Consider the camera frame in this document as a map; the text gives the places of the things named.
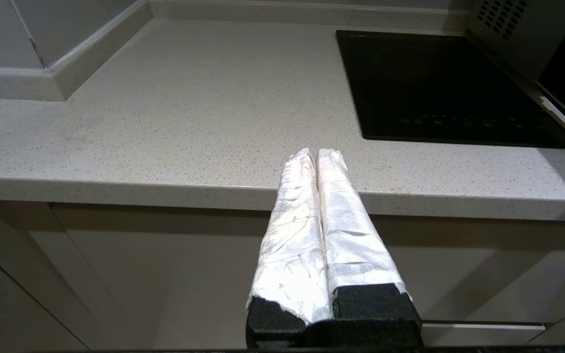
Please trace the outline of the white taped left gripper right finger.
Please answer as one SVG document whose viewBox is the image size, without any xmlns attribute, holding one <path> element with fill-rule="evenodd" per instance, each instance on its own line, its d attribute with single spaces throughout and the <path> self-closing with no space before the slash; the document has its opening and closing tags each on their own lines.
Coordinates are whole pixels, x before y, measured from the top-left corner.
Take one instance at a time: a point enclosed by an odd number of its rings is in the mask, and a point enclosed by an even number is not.
<svg viewBox="0 0 565 353">
<path fill-rule="evenodd" d="M 422 347 L 421 318 L 348 176 L 343 154 L 318 153 L 332 319 L 318 347 Z"/>
</svg>

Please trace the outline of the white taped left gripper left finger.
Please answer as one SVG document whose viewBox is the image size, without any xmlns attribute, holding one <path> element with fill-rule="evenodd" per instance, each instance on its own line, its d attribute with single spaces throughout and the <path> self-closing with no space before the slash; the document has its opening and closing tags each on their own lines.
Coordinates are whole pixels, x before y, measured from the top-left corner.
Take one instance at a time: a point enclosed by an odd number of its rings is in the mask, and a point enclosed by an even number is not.
<svg viewBox="0 0 565 353">
<path fill-rule="evenodd" d="M 316 166 L 307 148 L 285 162 L 246 304 L 248 347 L 298 347 L 332 319 Z"/>
</svg>

